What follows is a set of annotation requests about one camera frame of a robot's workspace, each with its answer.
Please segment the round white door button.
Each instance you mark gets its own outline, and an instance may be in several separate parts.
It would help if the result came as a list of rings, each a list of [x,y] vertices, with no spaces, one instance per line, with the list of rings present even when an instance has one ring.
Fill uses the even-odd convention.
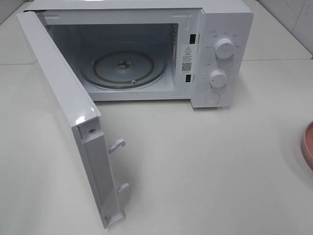
[[[219,93],[210,93],[205,97],[205,101],[207,104],[213,106],[220,102],[220,98]]]

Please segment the white timer knob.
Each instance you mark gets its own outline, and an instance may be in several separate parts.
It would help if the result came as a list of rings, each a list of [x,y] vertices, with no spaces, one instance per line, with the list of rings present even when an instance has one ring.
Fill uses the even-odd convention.
[[[214,70],[208,75],[208,80],[213,88],[221,88],[227,82],[227,75],[223,70]]]

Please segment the white microwave door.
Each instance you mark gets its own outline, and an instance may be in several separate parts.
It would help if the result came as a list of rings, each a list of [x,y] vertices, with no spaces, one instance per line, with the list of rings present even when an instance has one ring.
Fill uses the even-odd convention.
[[[50,37],[44,16],[28,11],[17,18],[61,129],[81,156],[101,221],[107,228],[123,218],[119,195],[130,187],[128,183],[115,185],[110,164],[110,154],[126,142],[118,139],[106,144],[101,113]]]

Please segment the pink round plate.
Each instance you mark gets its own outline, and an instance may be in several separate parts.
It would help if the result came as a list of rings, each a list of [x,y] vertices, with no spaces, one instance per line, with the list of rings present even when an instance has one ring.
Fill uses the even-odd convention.
[[[313,122],[308,124],[308,126],[305,128],[302,142],[301,142],[301,151],[303,154],[303,157],[310,167],[310,169],[313,169]]]

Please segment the glass microwave turntable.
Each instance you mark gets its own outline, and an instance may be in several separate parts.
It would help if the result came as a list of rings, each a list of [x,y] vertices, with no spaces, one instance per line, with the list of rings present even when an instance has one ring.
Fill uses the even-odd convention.
[[[167,60],[156,46],[122,42],[82,52],[80,72],[91,84],[104,89],[142,87],[163,76]]]

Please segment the white microwave oven body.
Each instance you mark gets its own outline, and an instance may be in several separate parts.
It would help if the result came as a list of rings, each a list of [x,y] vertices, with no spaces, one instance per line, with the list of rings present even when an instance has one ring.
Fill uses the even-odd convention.
[[[44,16],[50,37],[93,101],[183,99],[194,108],[229,106],[254,16],[241,0],[36,0],[23,12],[28,11]],[[223,36],[235,41],[227,59],[214,50]],[[80,72],[82,52],[122,42],[163,51],[163,76],[122,90],[88,82]],[[209,83],[214,70],[227,75],[221,88]],[[220,94],[218,104],[206,103],[210,93]]]

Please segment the upper white power knob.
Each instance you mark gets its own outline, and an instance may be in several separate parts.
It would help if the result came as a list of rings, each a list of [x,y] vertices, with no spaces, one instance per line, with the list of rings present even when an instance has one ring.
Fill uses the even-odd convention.
[[[214,43],[215,54],[220,59],[227,59],[234,54],[235,41],[228,36],[219,37]]]

